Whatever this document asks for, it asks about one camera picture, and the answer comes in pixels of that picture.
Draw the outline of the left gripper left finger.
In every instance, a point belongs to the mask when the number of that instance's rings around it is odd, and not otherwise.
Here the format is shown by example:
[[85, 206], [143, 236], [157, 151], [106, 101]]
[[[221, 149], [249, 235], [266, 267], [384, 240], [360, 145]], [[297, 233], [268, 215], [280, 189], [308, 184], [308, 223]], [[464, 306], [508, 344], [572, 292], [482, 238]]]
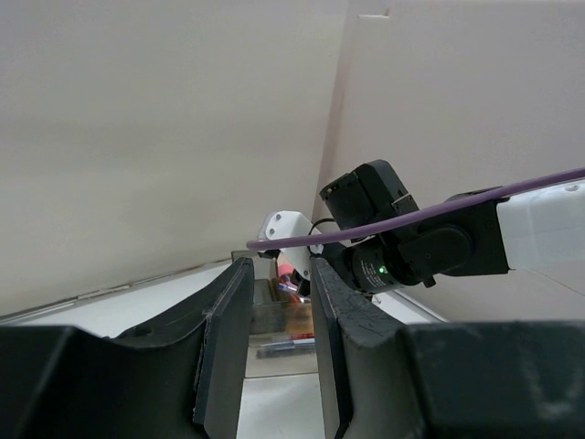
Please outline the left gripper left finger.
[[249, 343], [254, 267], [239, 258], [209, 285], [113, 341], [127, 406], [111, 438], [233, 438]]

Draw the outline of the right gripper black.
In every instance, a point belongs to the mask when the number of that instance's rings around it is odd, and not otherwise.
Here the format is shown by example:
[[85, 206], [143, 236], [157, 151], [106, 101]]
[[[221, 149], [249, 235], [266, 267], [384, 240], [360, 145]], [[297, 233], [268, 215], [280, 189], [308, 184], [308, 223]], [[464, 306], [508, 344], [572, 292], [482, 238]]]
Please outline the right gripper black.
[[434, 276], [423, 274], [399, 251], [399, 245], [417, 236], [414, 226], [384, 230], [381, 221], [419, 209], [391, 164], [374, 160], [343, 174], [319, 192], [332, 220], [350, 244], [326, 244], [323, 257], [350, 288], [366, 295], [392, 288], [434, 286]]

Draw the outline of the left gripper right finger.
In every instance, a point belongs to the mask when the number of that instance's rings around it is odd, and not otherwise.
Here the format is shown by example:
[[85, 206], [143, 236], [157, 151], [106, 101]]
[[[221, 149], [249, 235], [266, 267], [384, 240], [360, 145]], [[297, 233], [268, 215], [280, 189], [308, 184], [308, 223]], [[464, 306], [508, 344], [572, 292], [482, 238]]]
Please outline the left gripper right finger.
[[312, 259], [314, 335], [327, 438], [410, 438], [402, 324]]

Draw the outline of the black blue gel pen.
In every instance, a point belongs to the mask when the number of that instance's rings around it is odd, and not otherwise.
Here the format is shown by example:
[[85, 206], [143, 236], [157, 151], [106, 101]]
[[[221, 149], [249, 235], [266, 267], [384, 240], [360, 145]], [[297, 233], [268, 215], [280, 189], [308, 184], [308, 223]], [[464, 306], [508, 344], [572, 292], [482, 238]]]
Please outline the black blue gel pen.
[[276, 359], [315, 353], [315, 343], [295, 344], [292, 341], [262, 345], [256, 352], [257, 359]]

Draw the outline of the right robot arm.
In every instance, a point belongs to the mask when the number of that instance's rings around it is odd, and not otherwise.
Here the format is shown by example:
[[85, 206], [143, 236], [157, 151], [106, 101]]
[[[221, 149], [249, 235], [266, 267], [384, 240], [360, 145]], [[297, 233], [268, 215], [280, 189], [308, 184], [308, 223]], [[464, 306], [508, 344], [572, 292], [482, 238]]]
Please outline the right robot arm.
[[[391, 220], [418, 210], [392, 166], [363, 164], [325, 186], [320, 197], [341, 230]], [[325, 245], [322, 256], [363, 294], [451, 277], [506, 274], [584, 259], [584, 183], [536, 183], [495, 198], [452, 207], [387, 231], [372, 231], [349, 246]]]

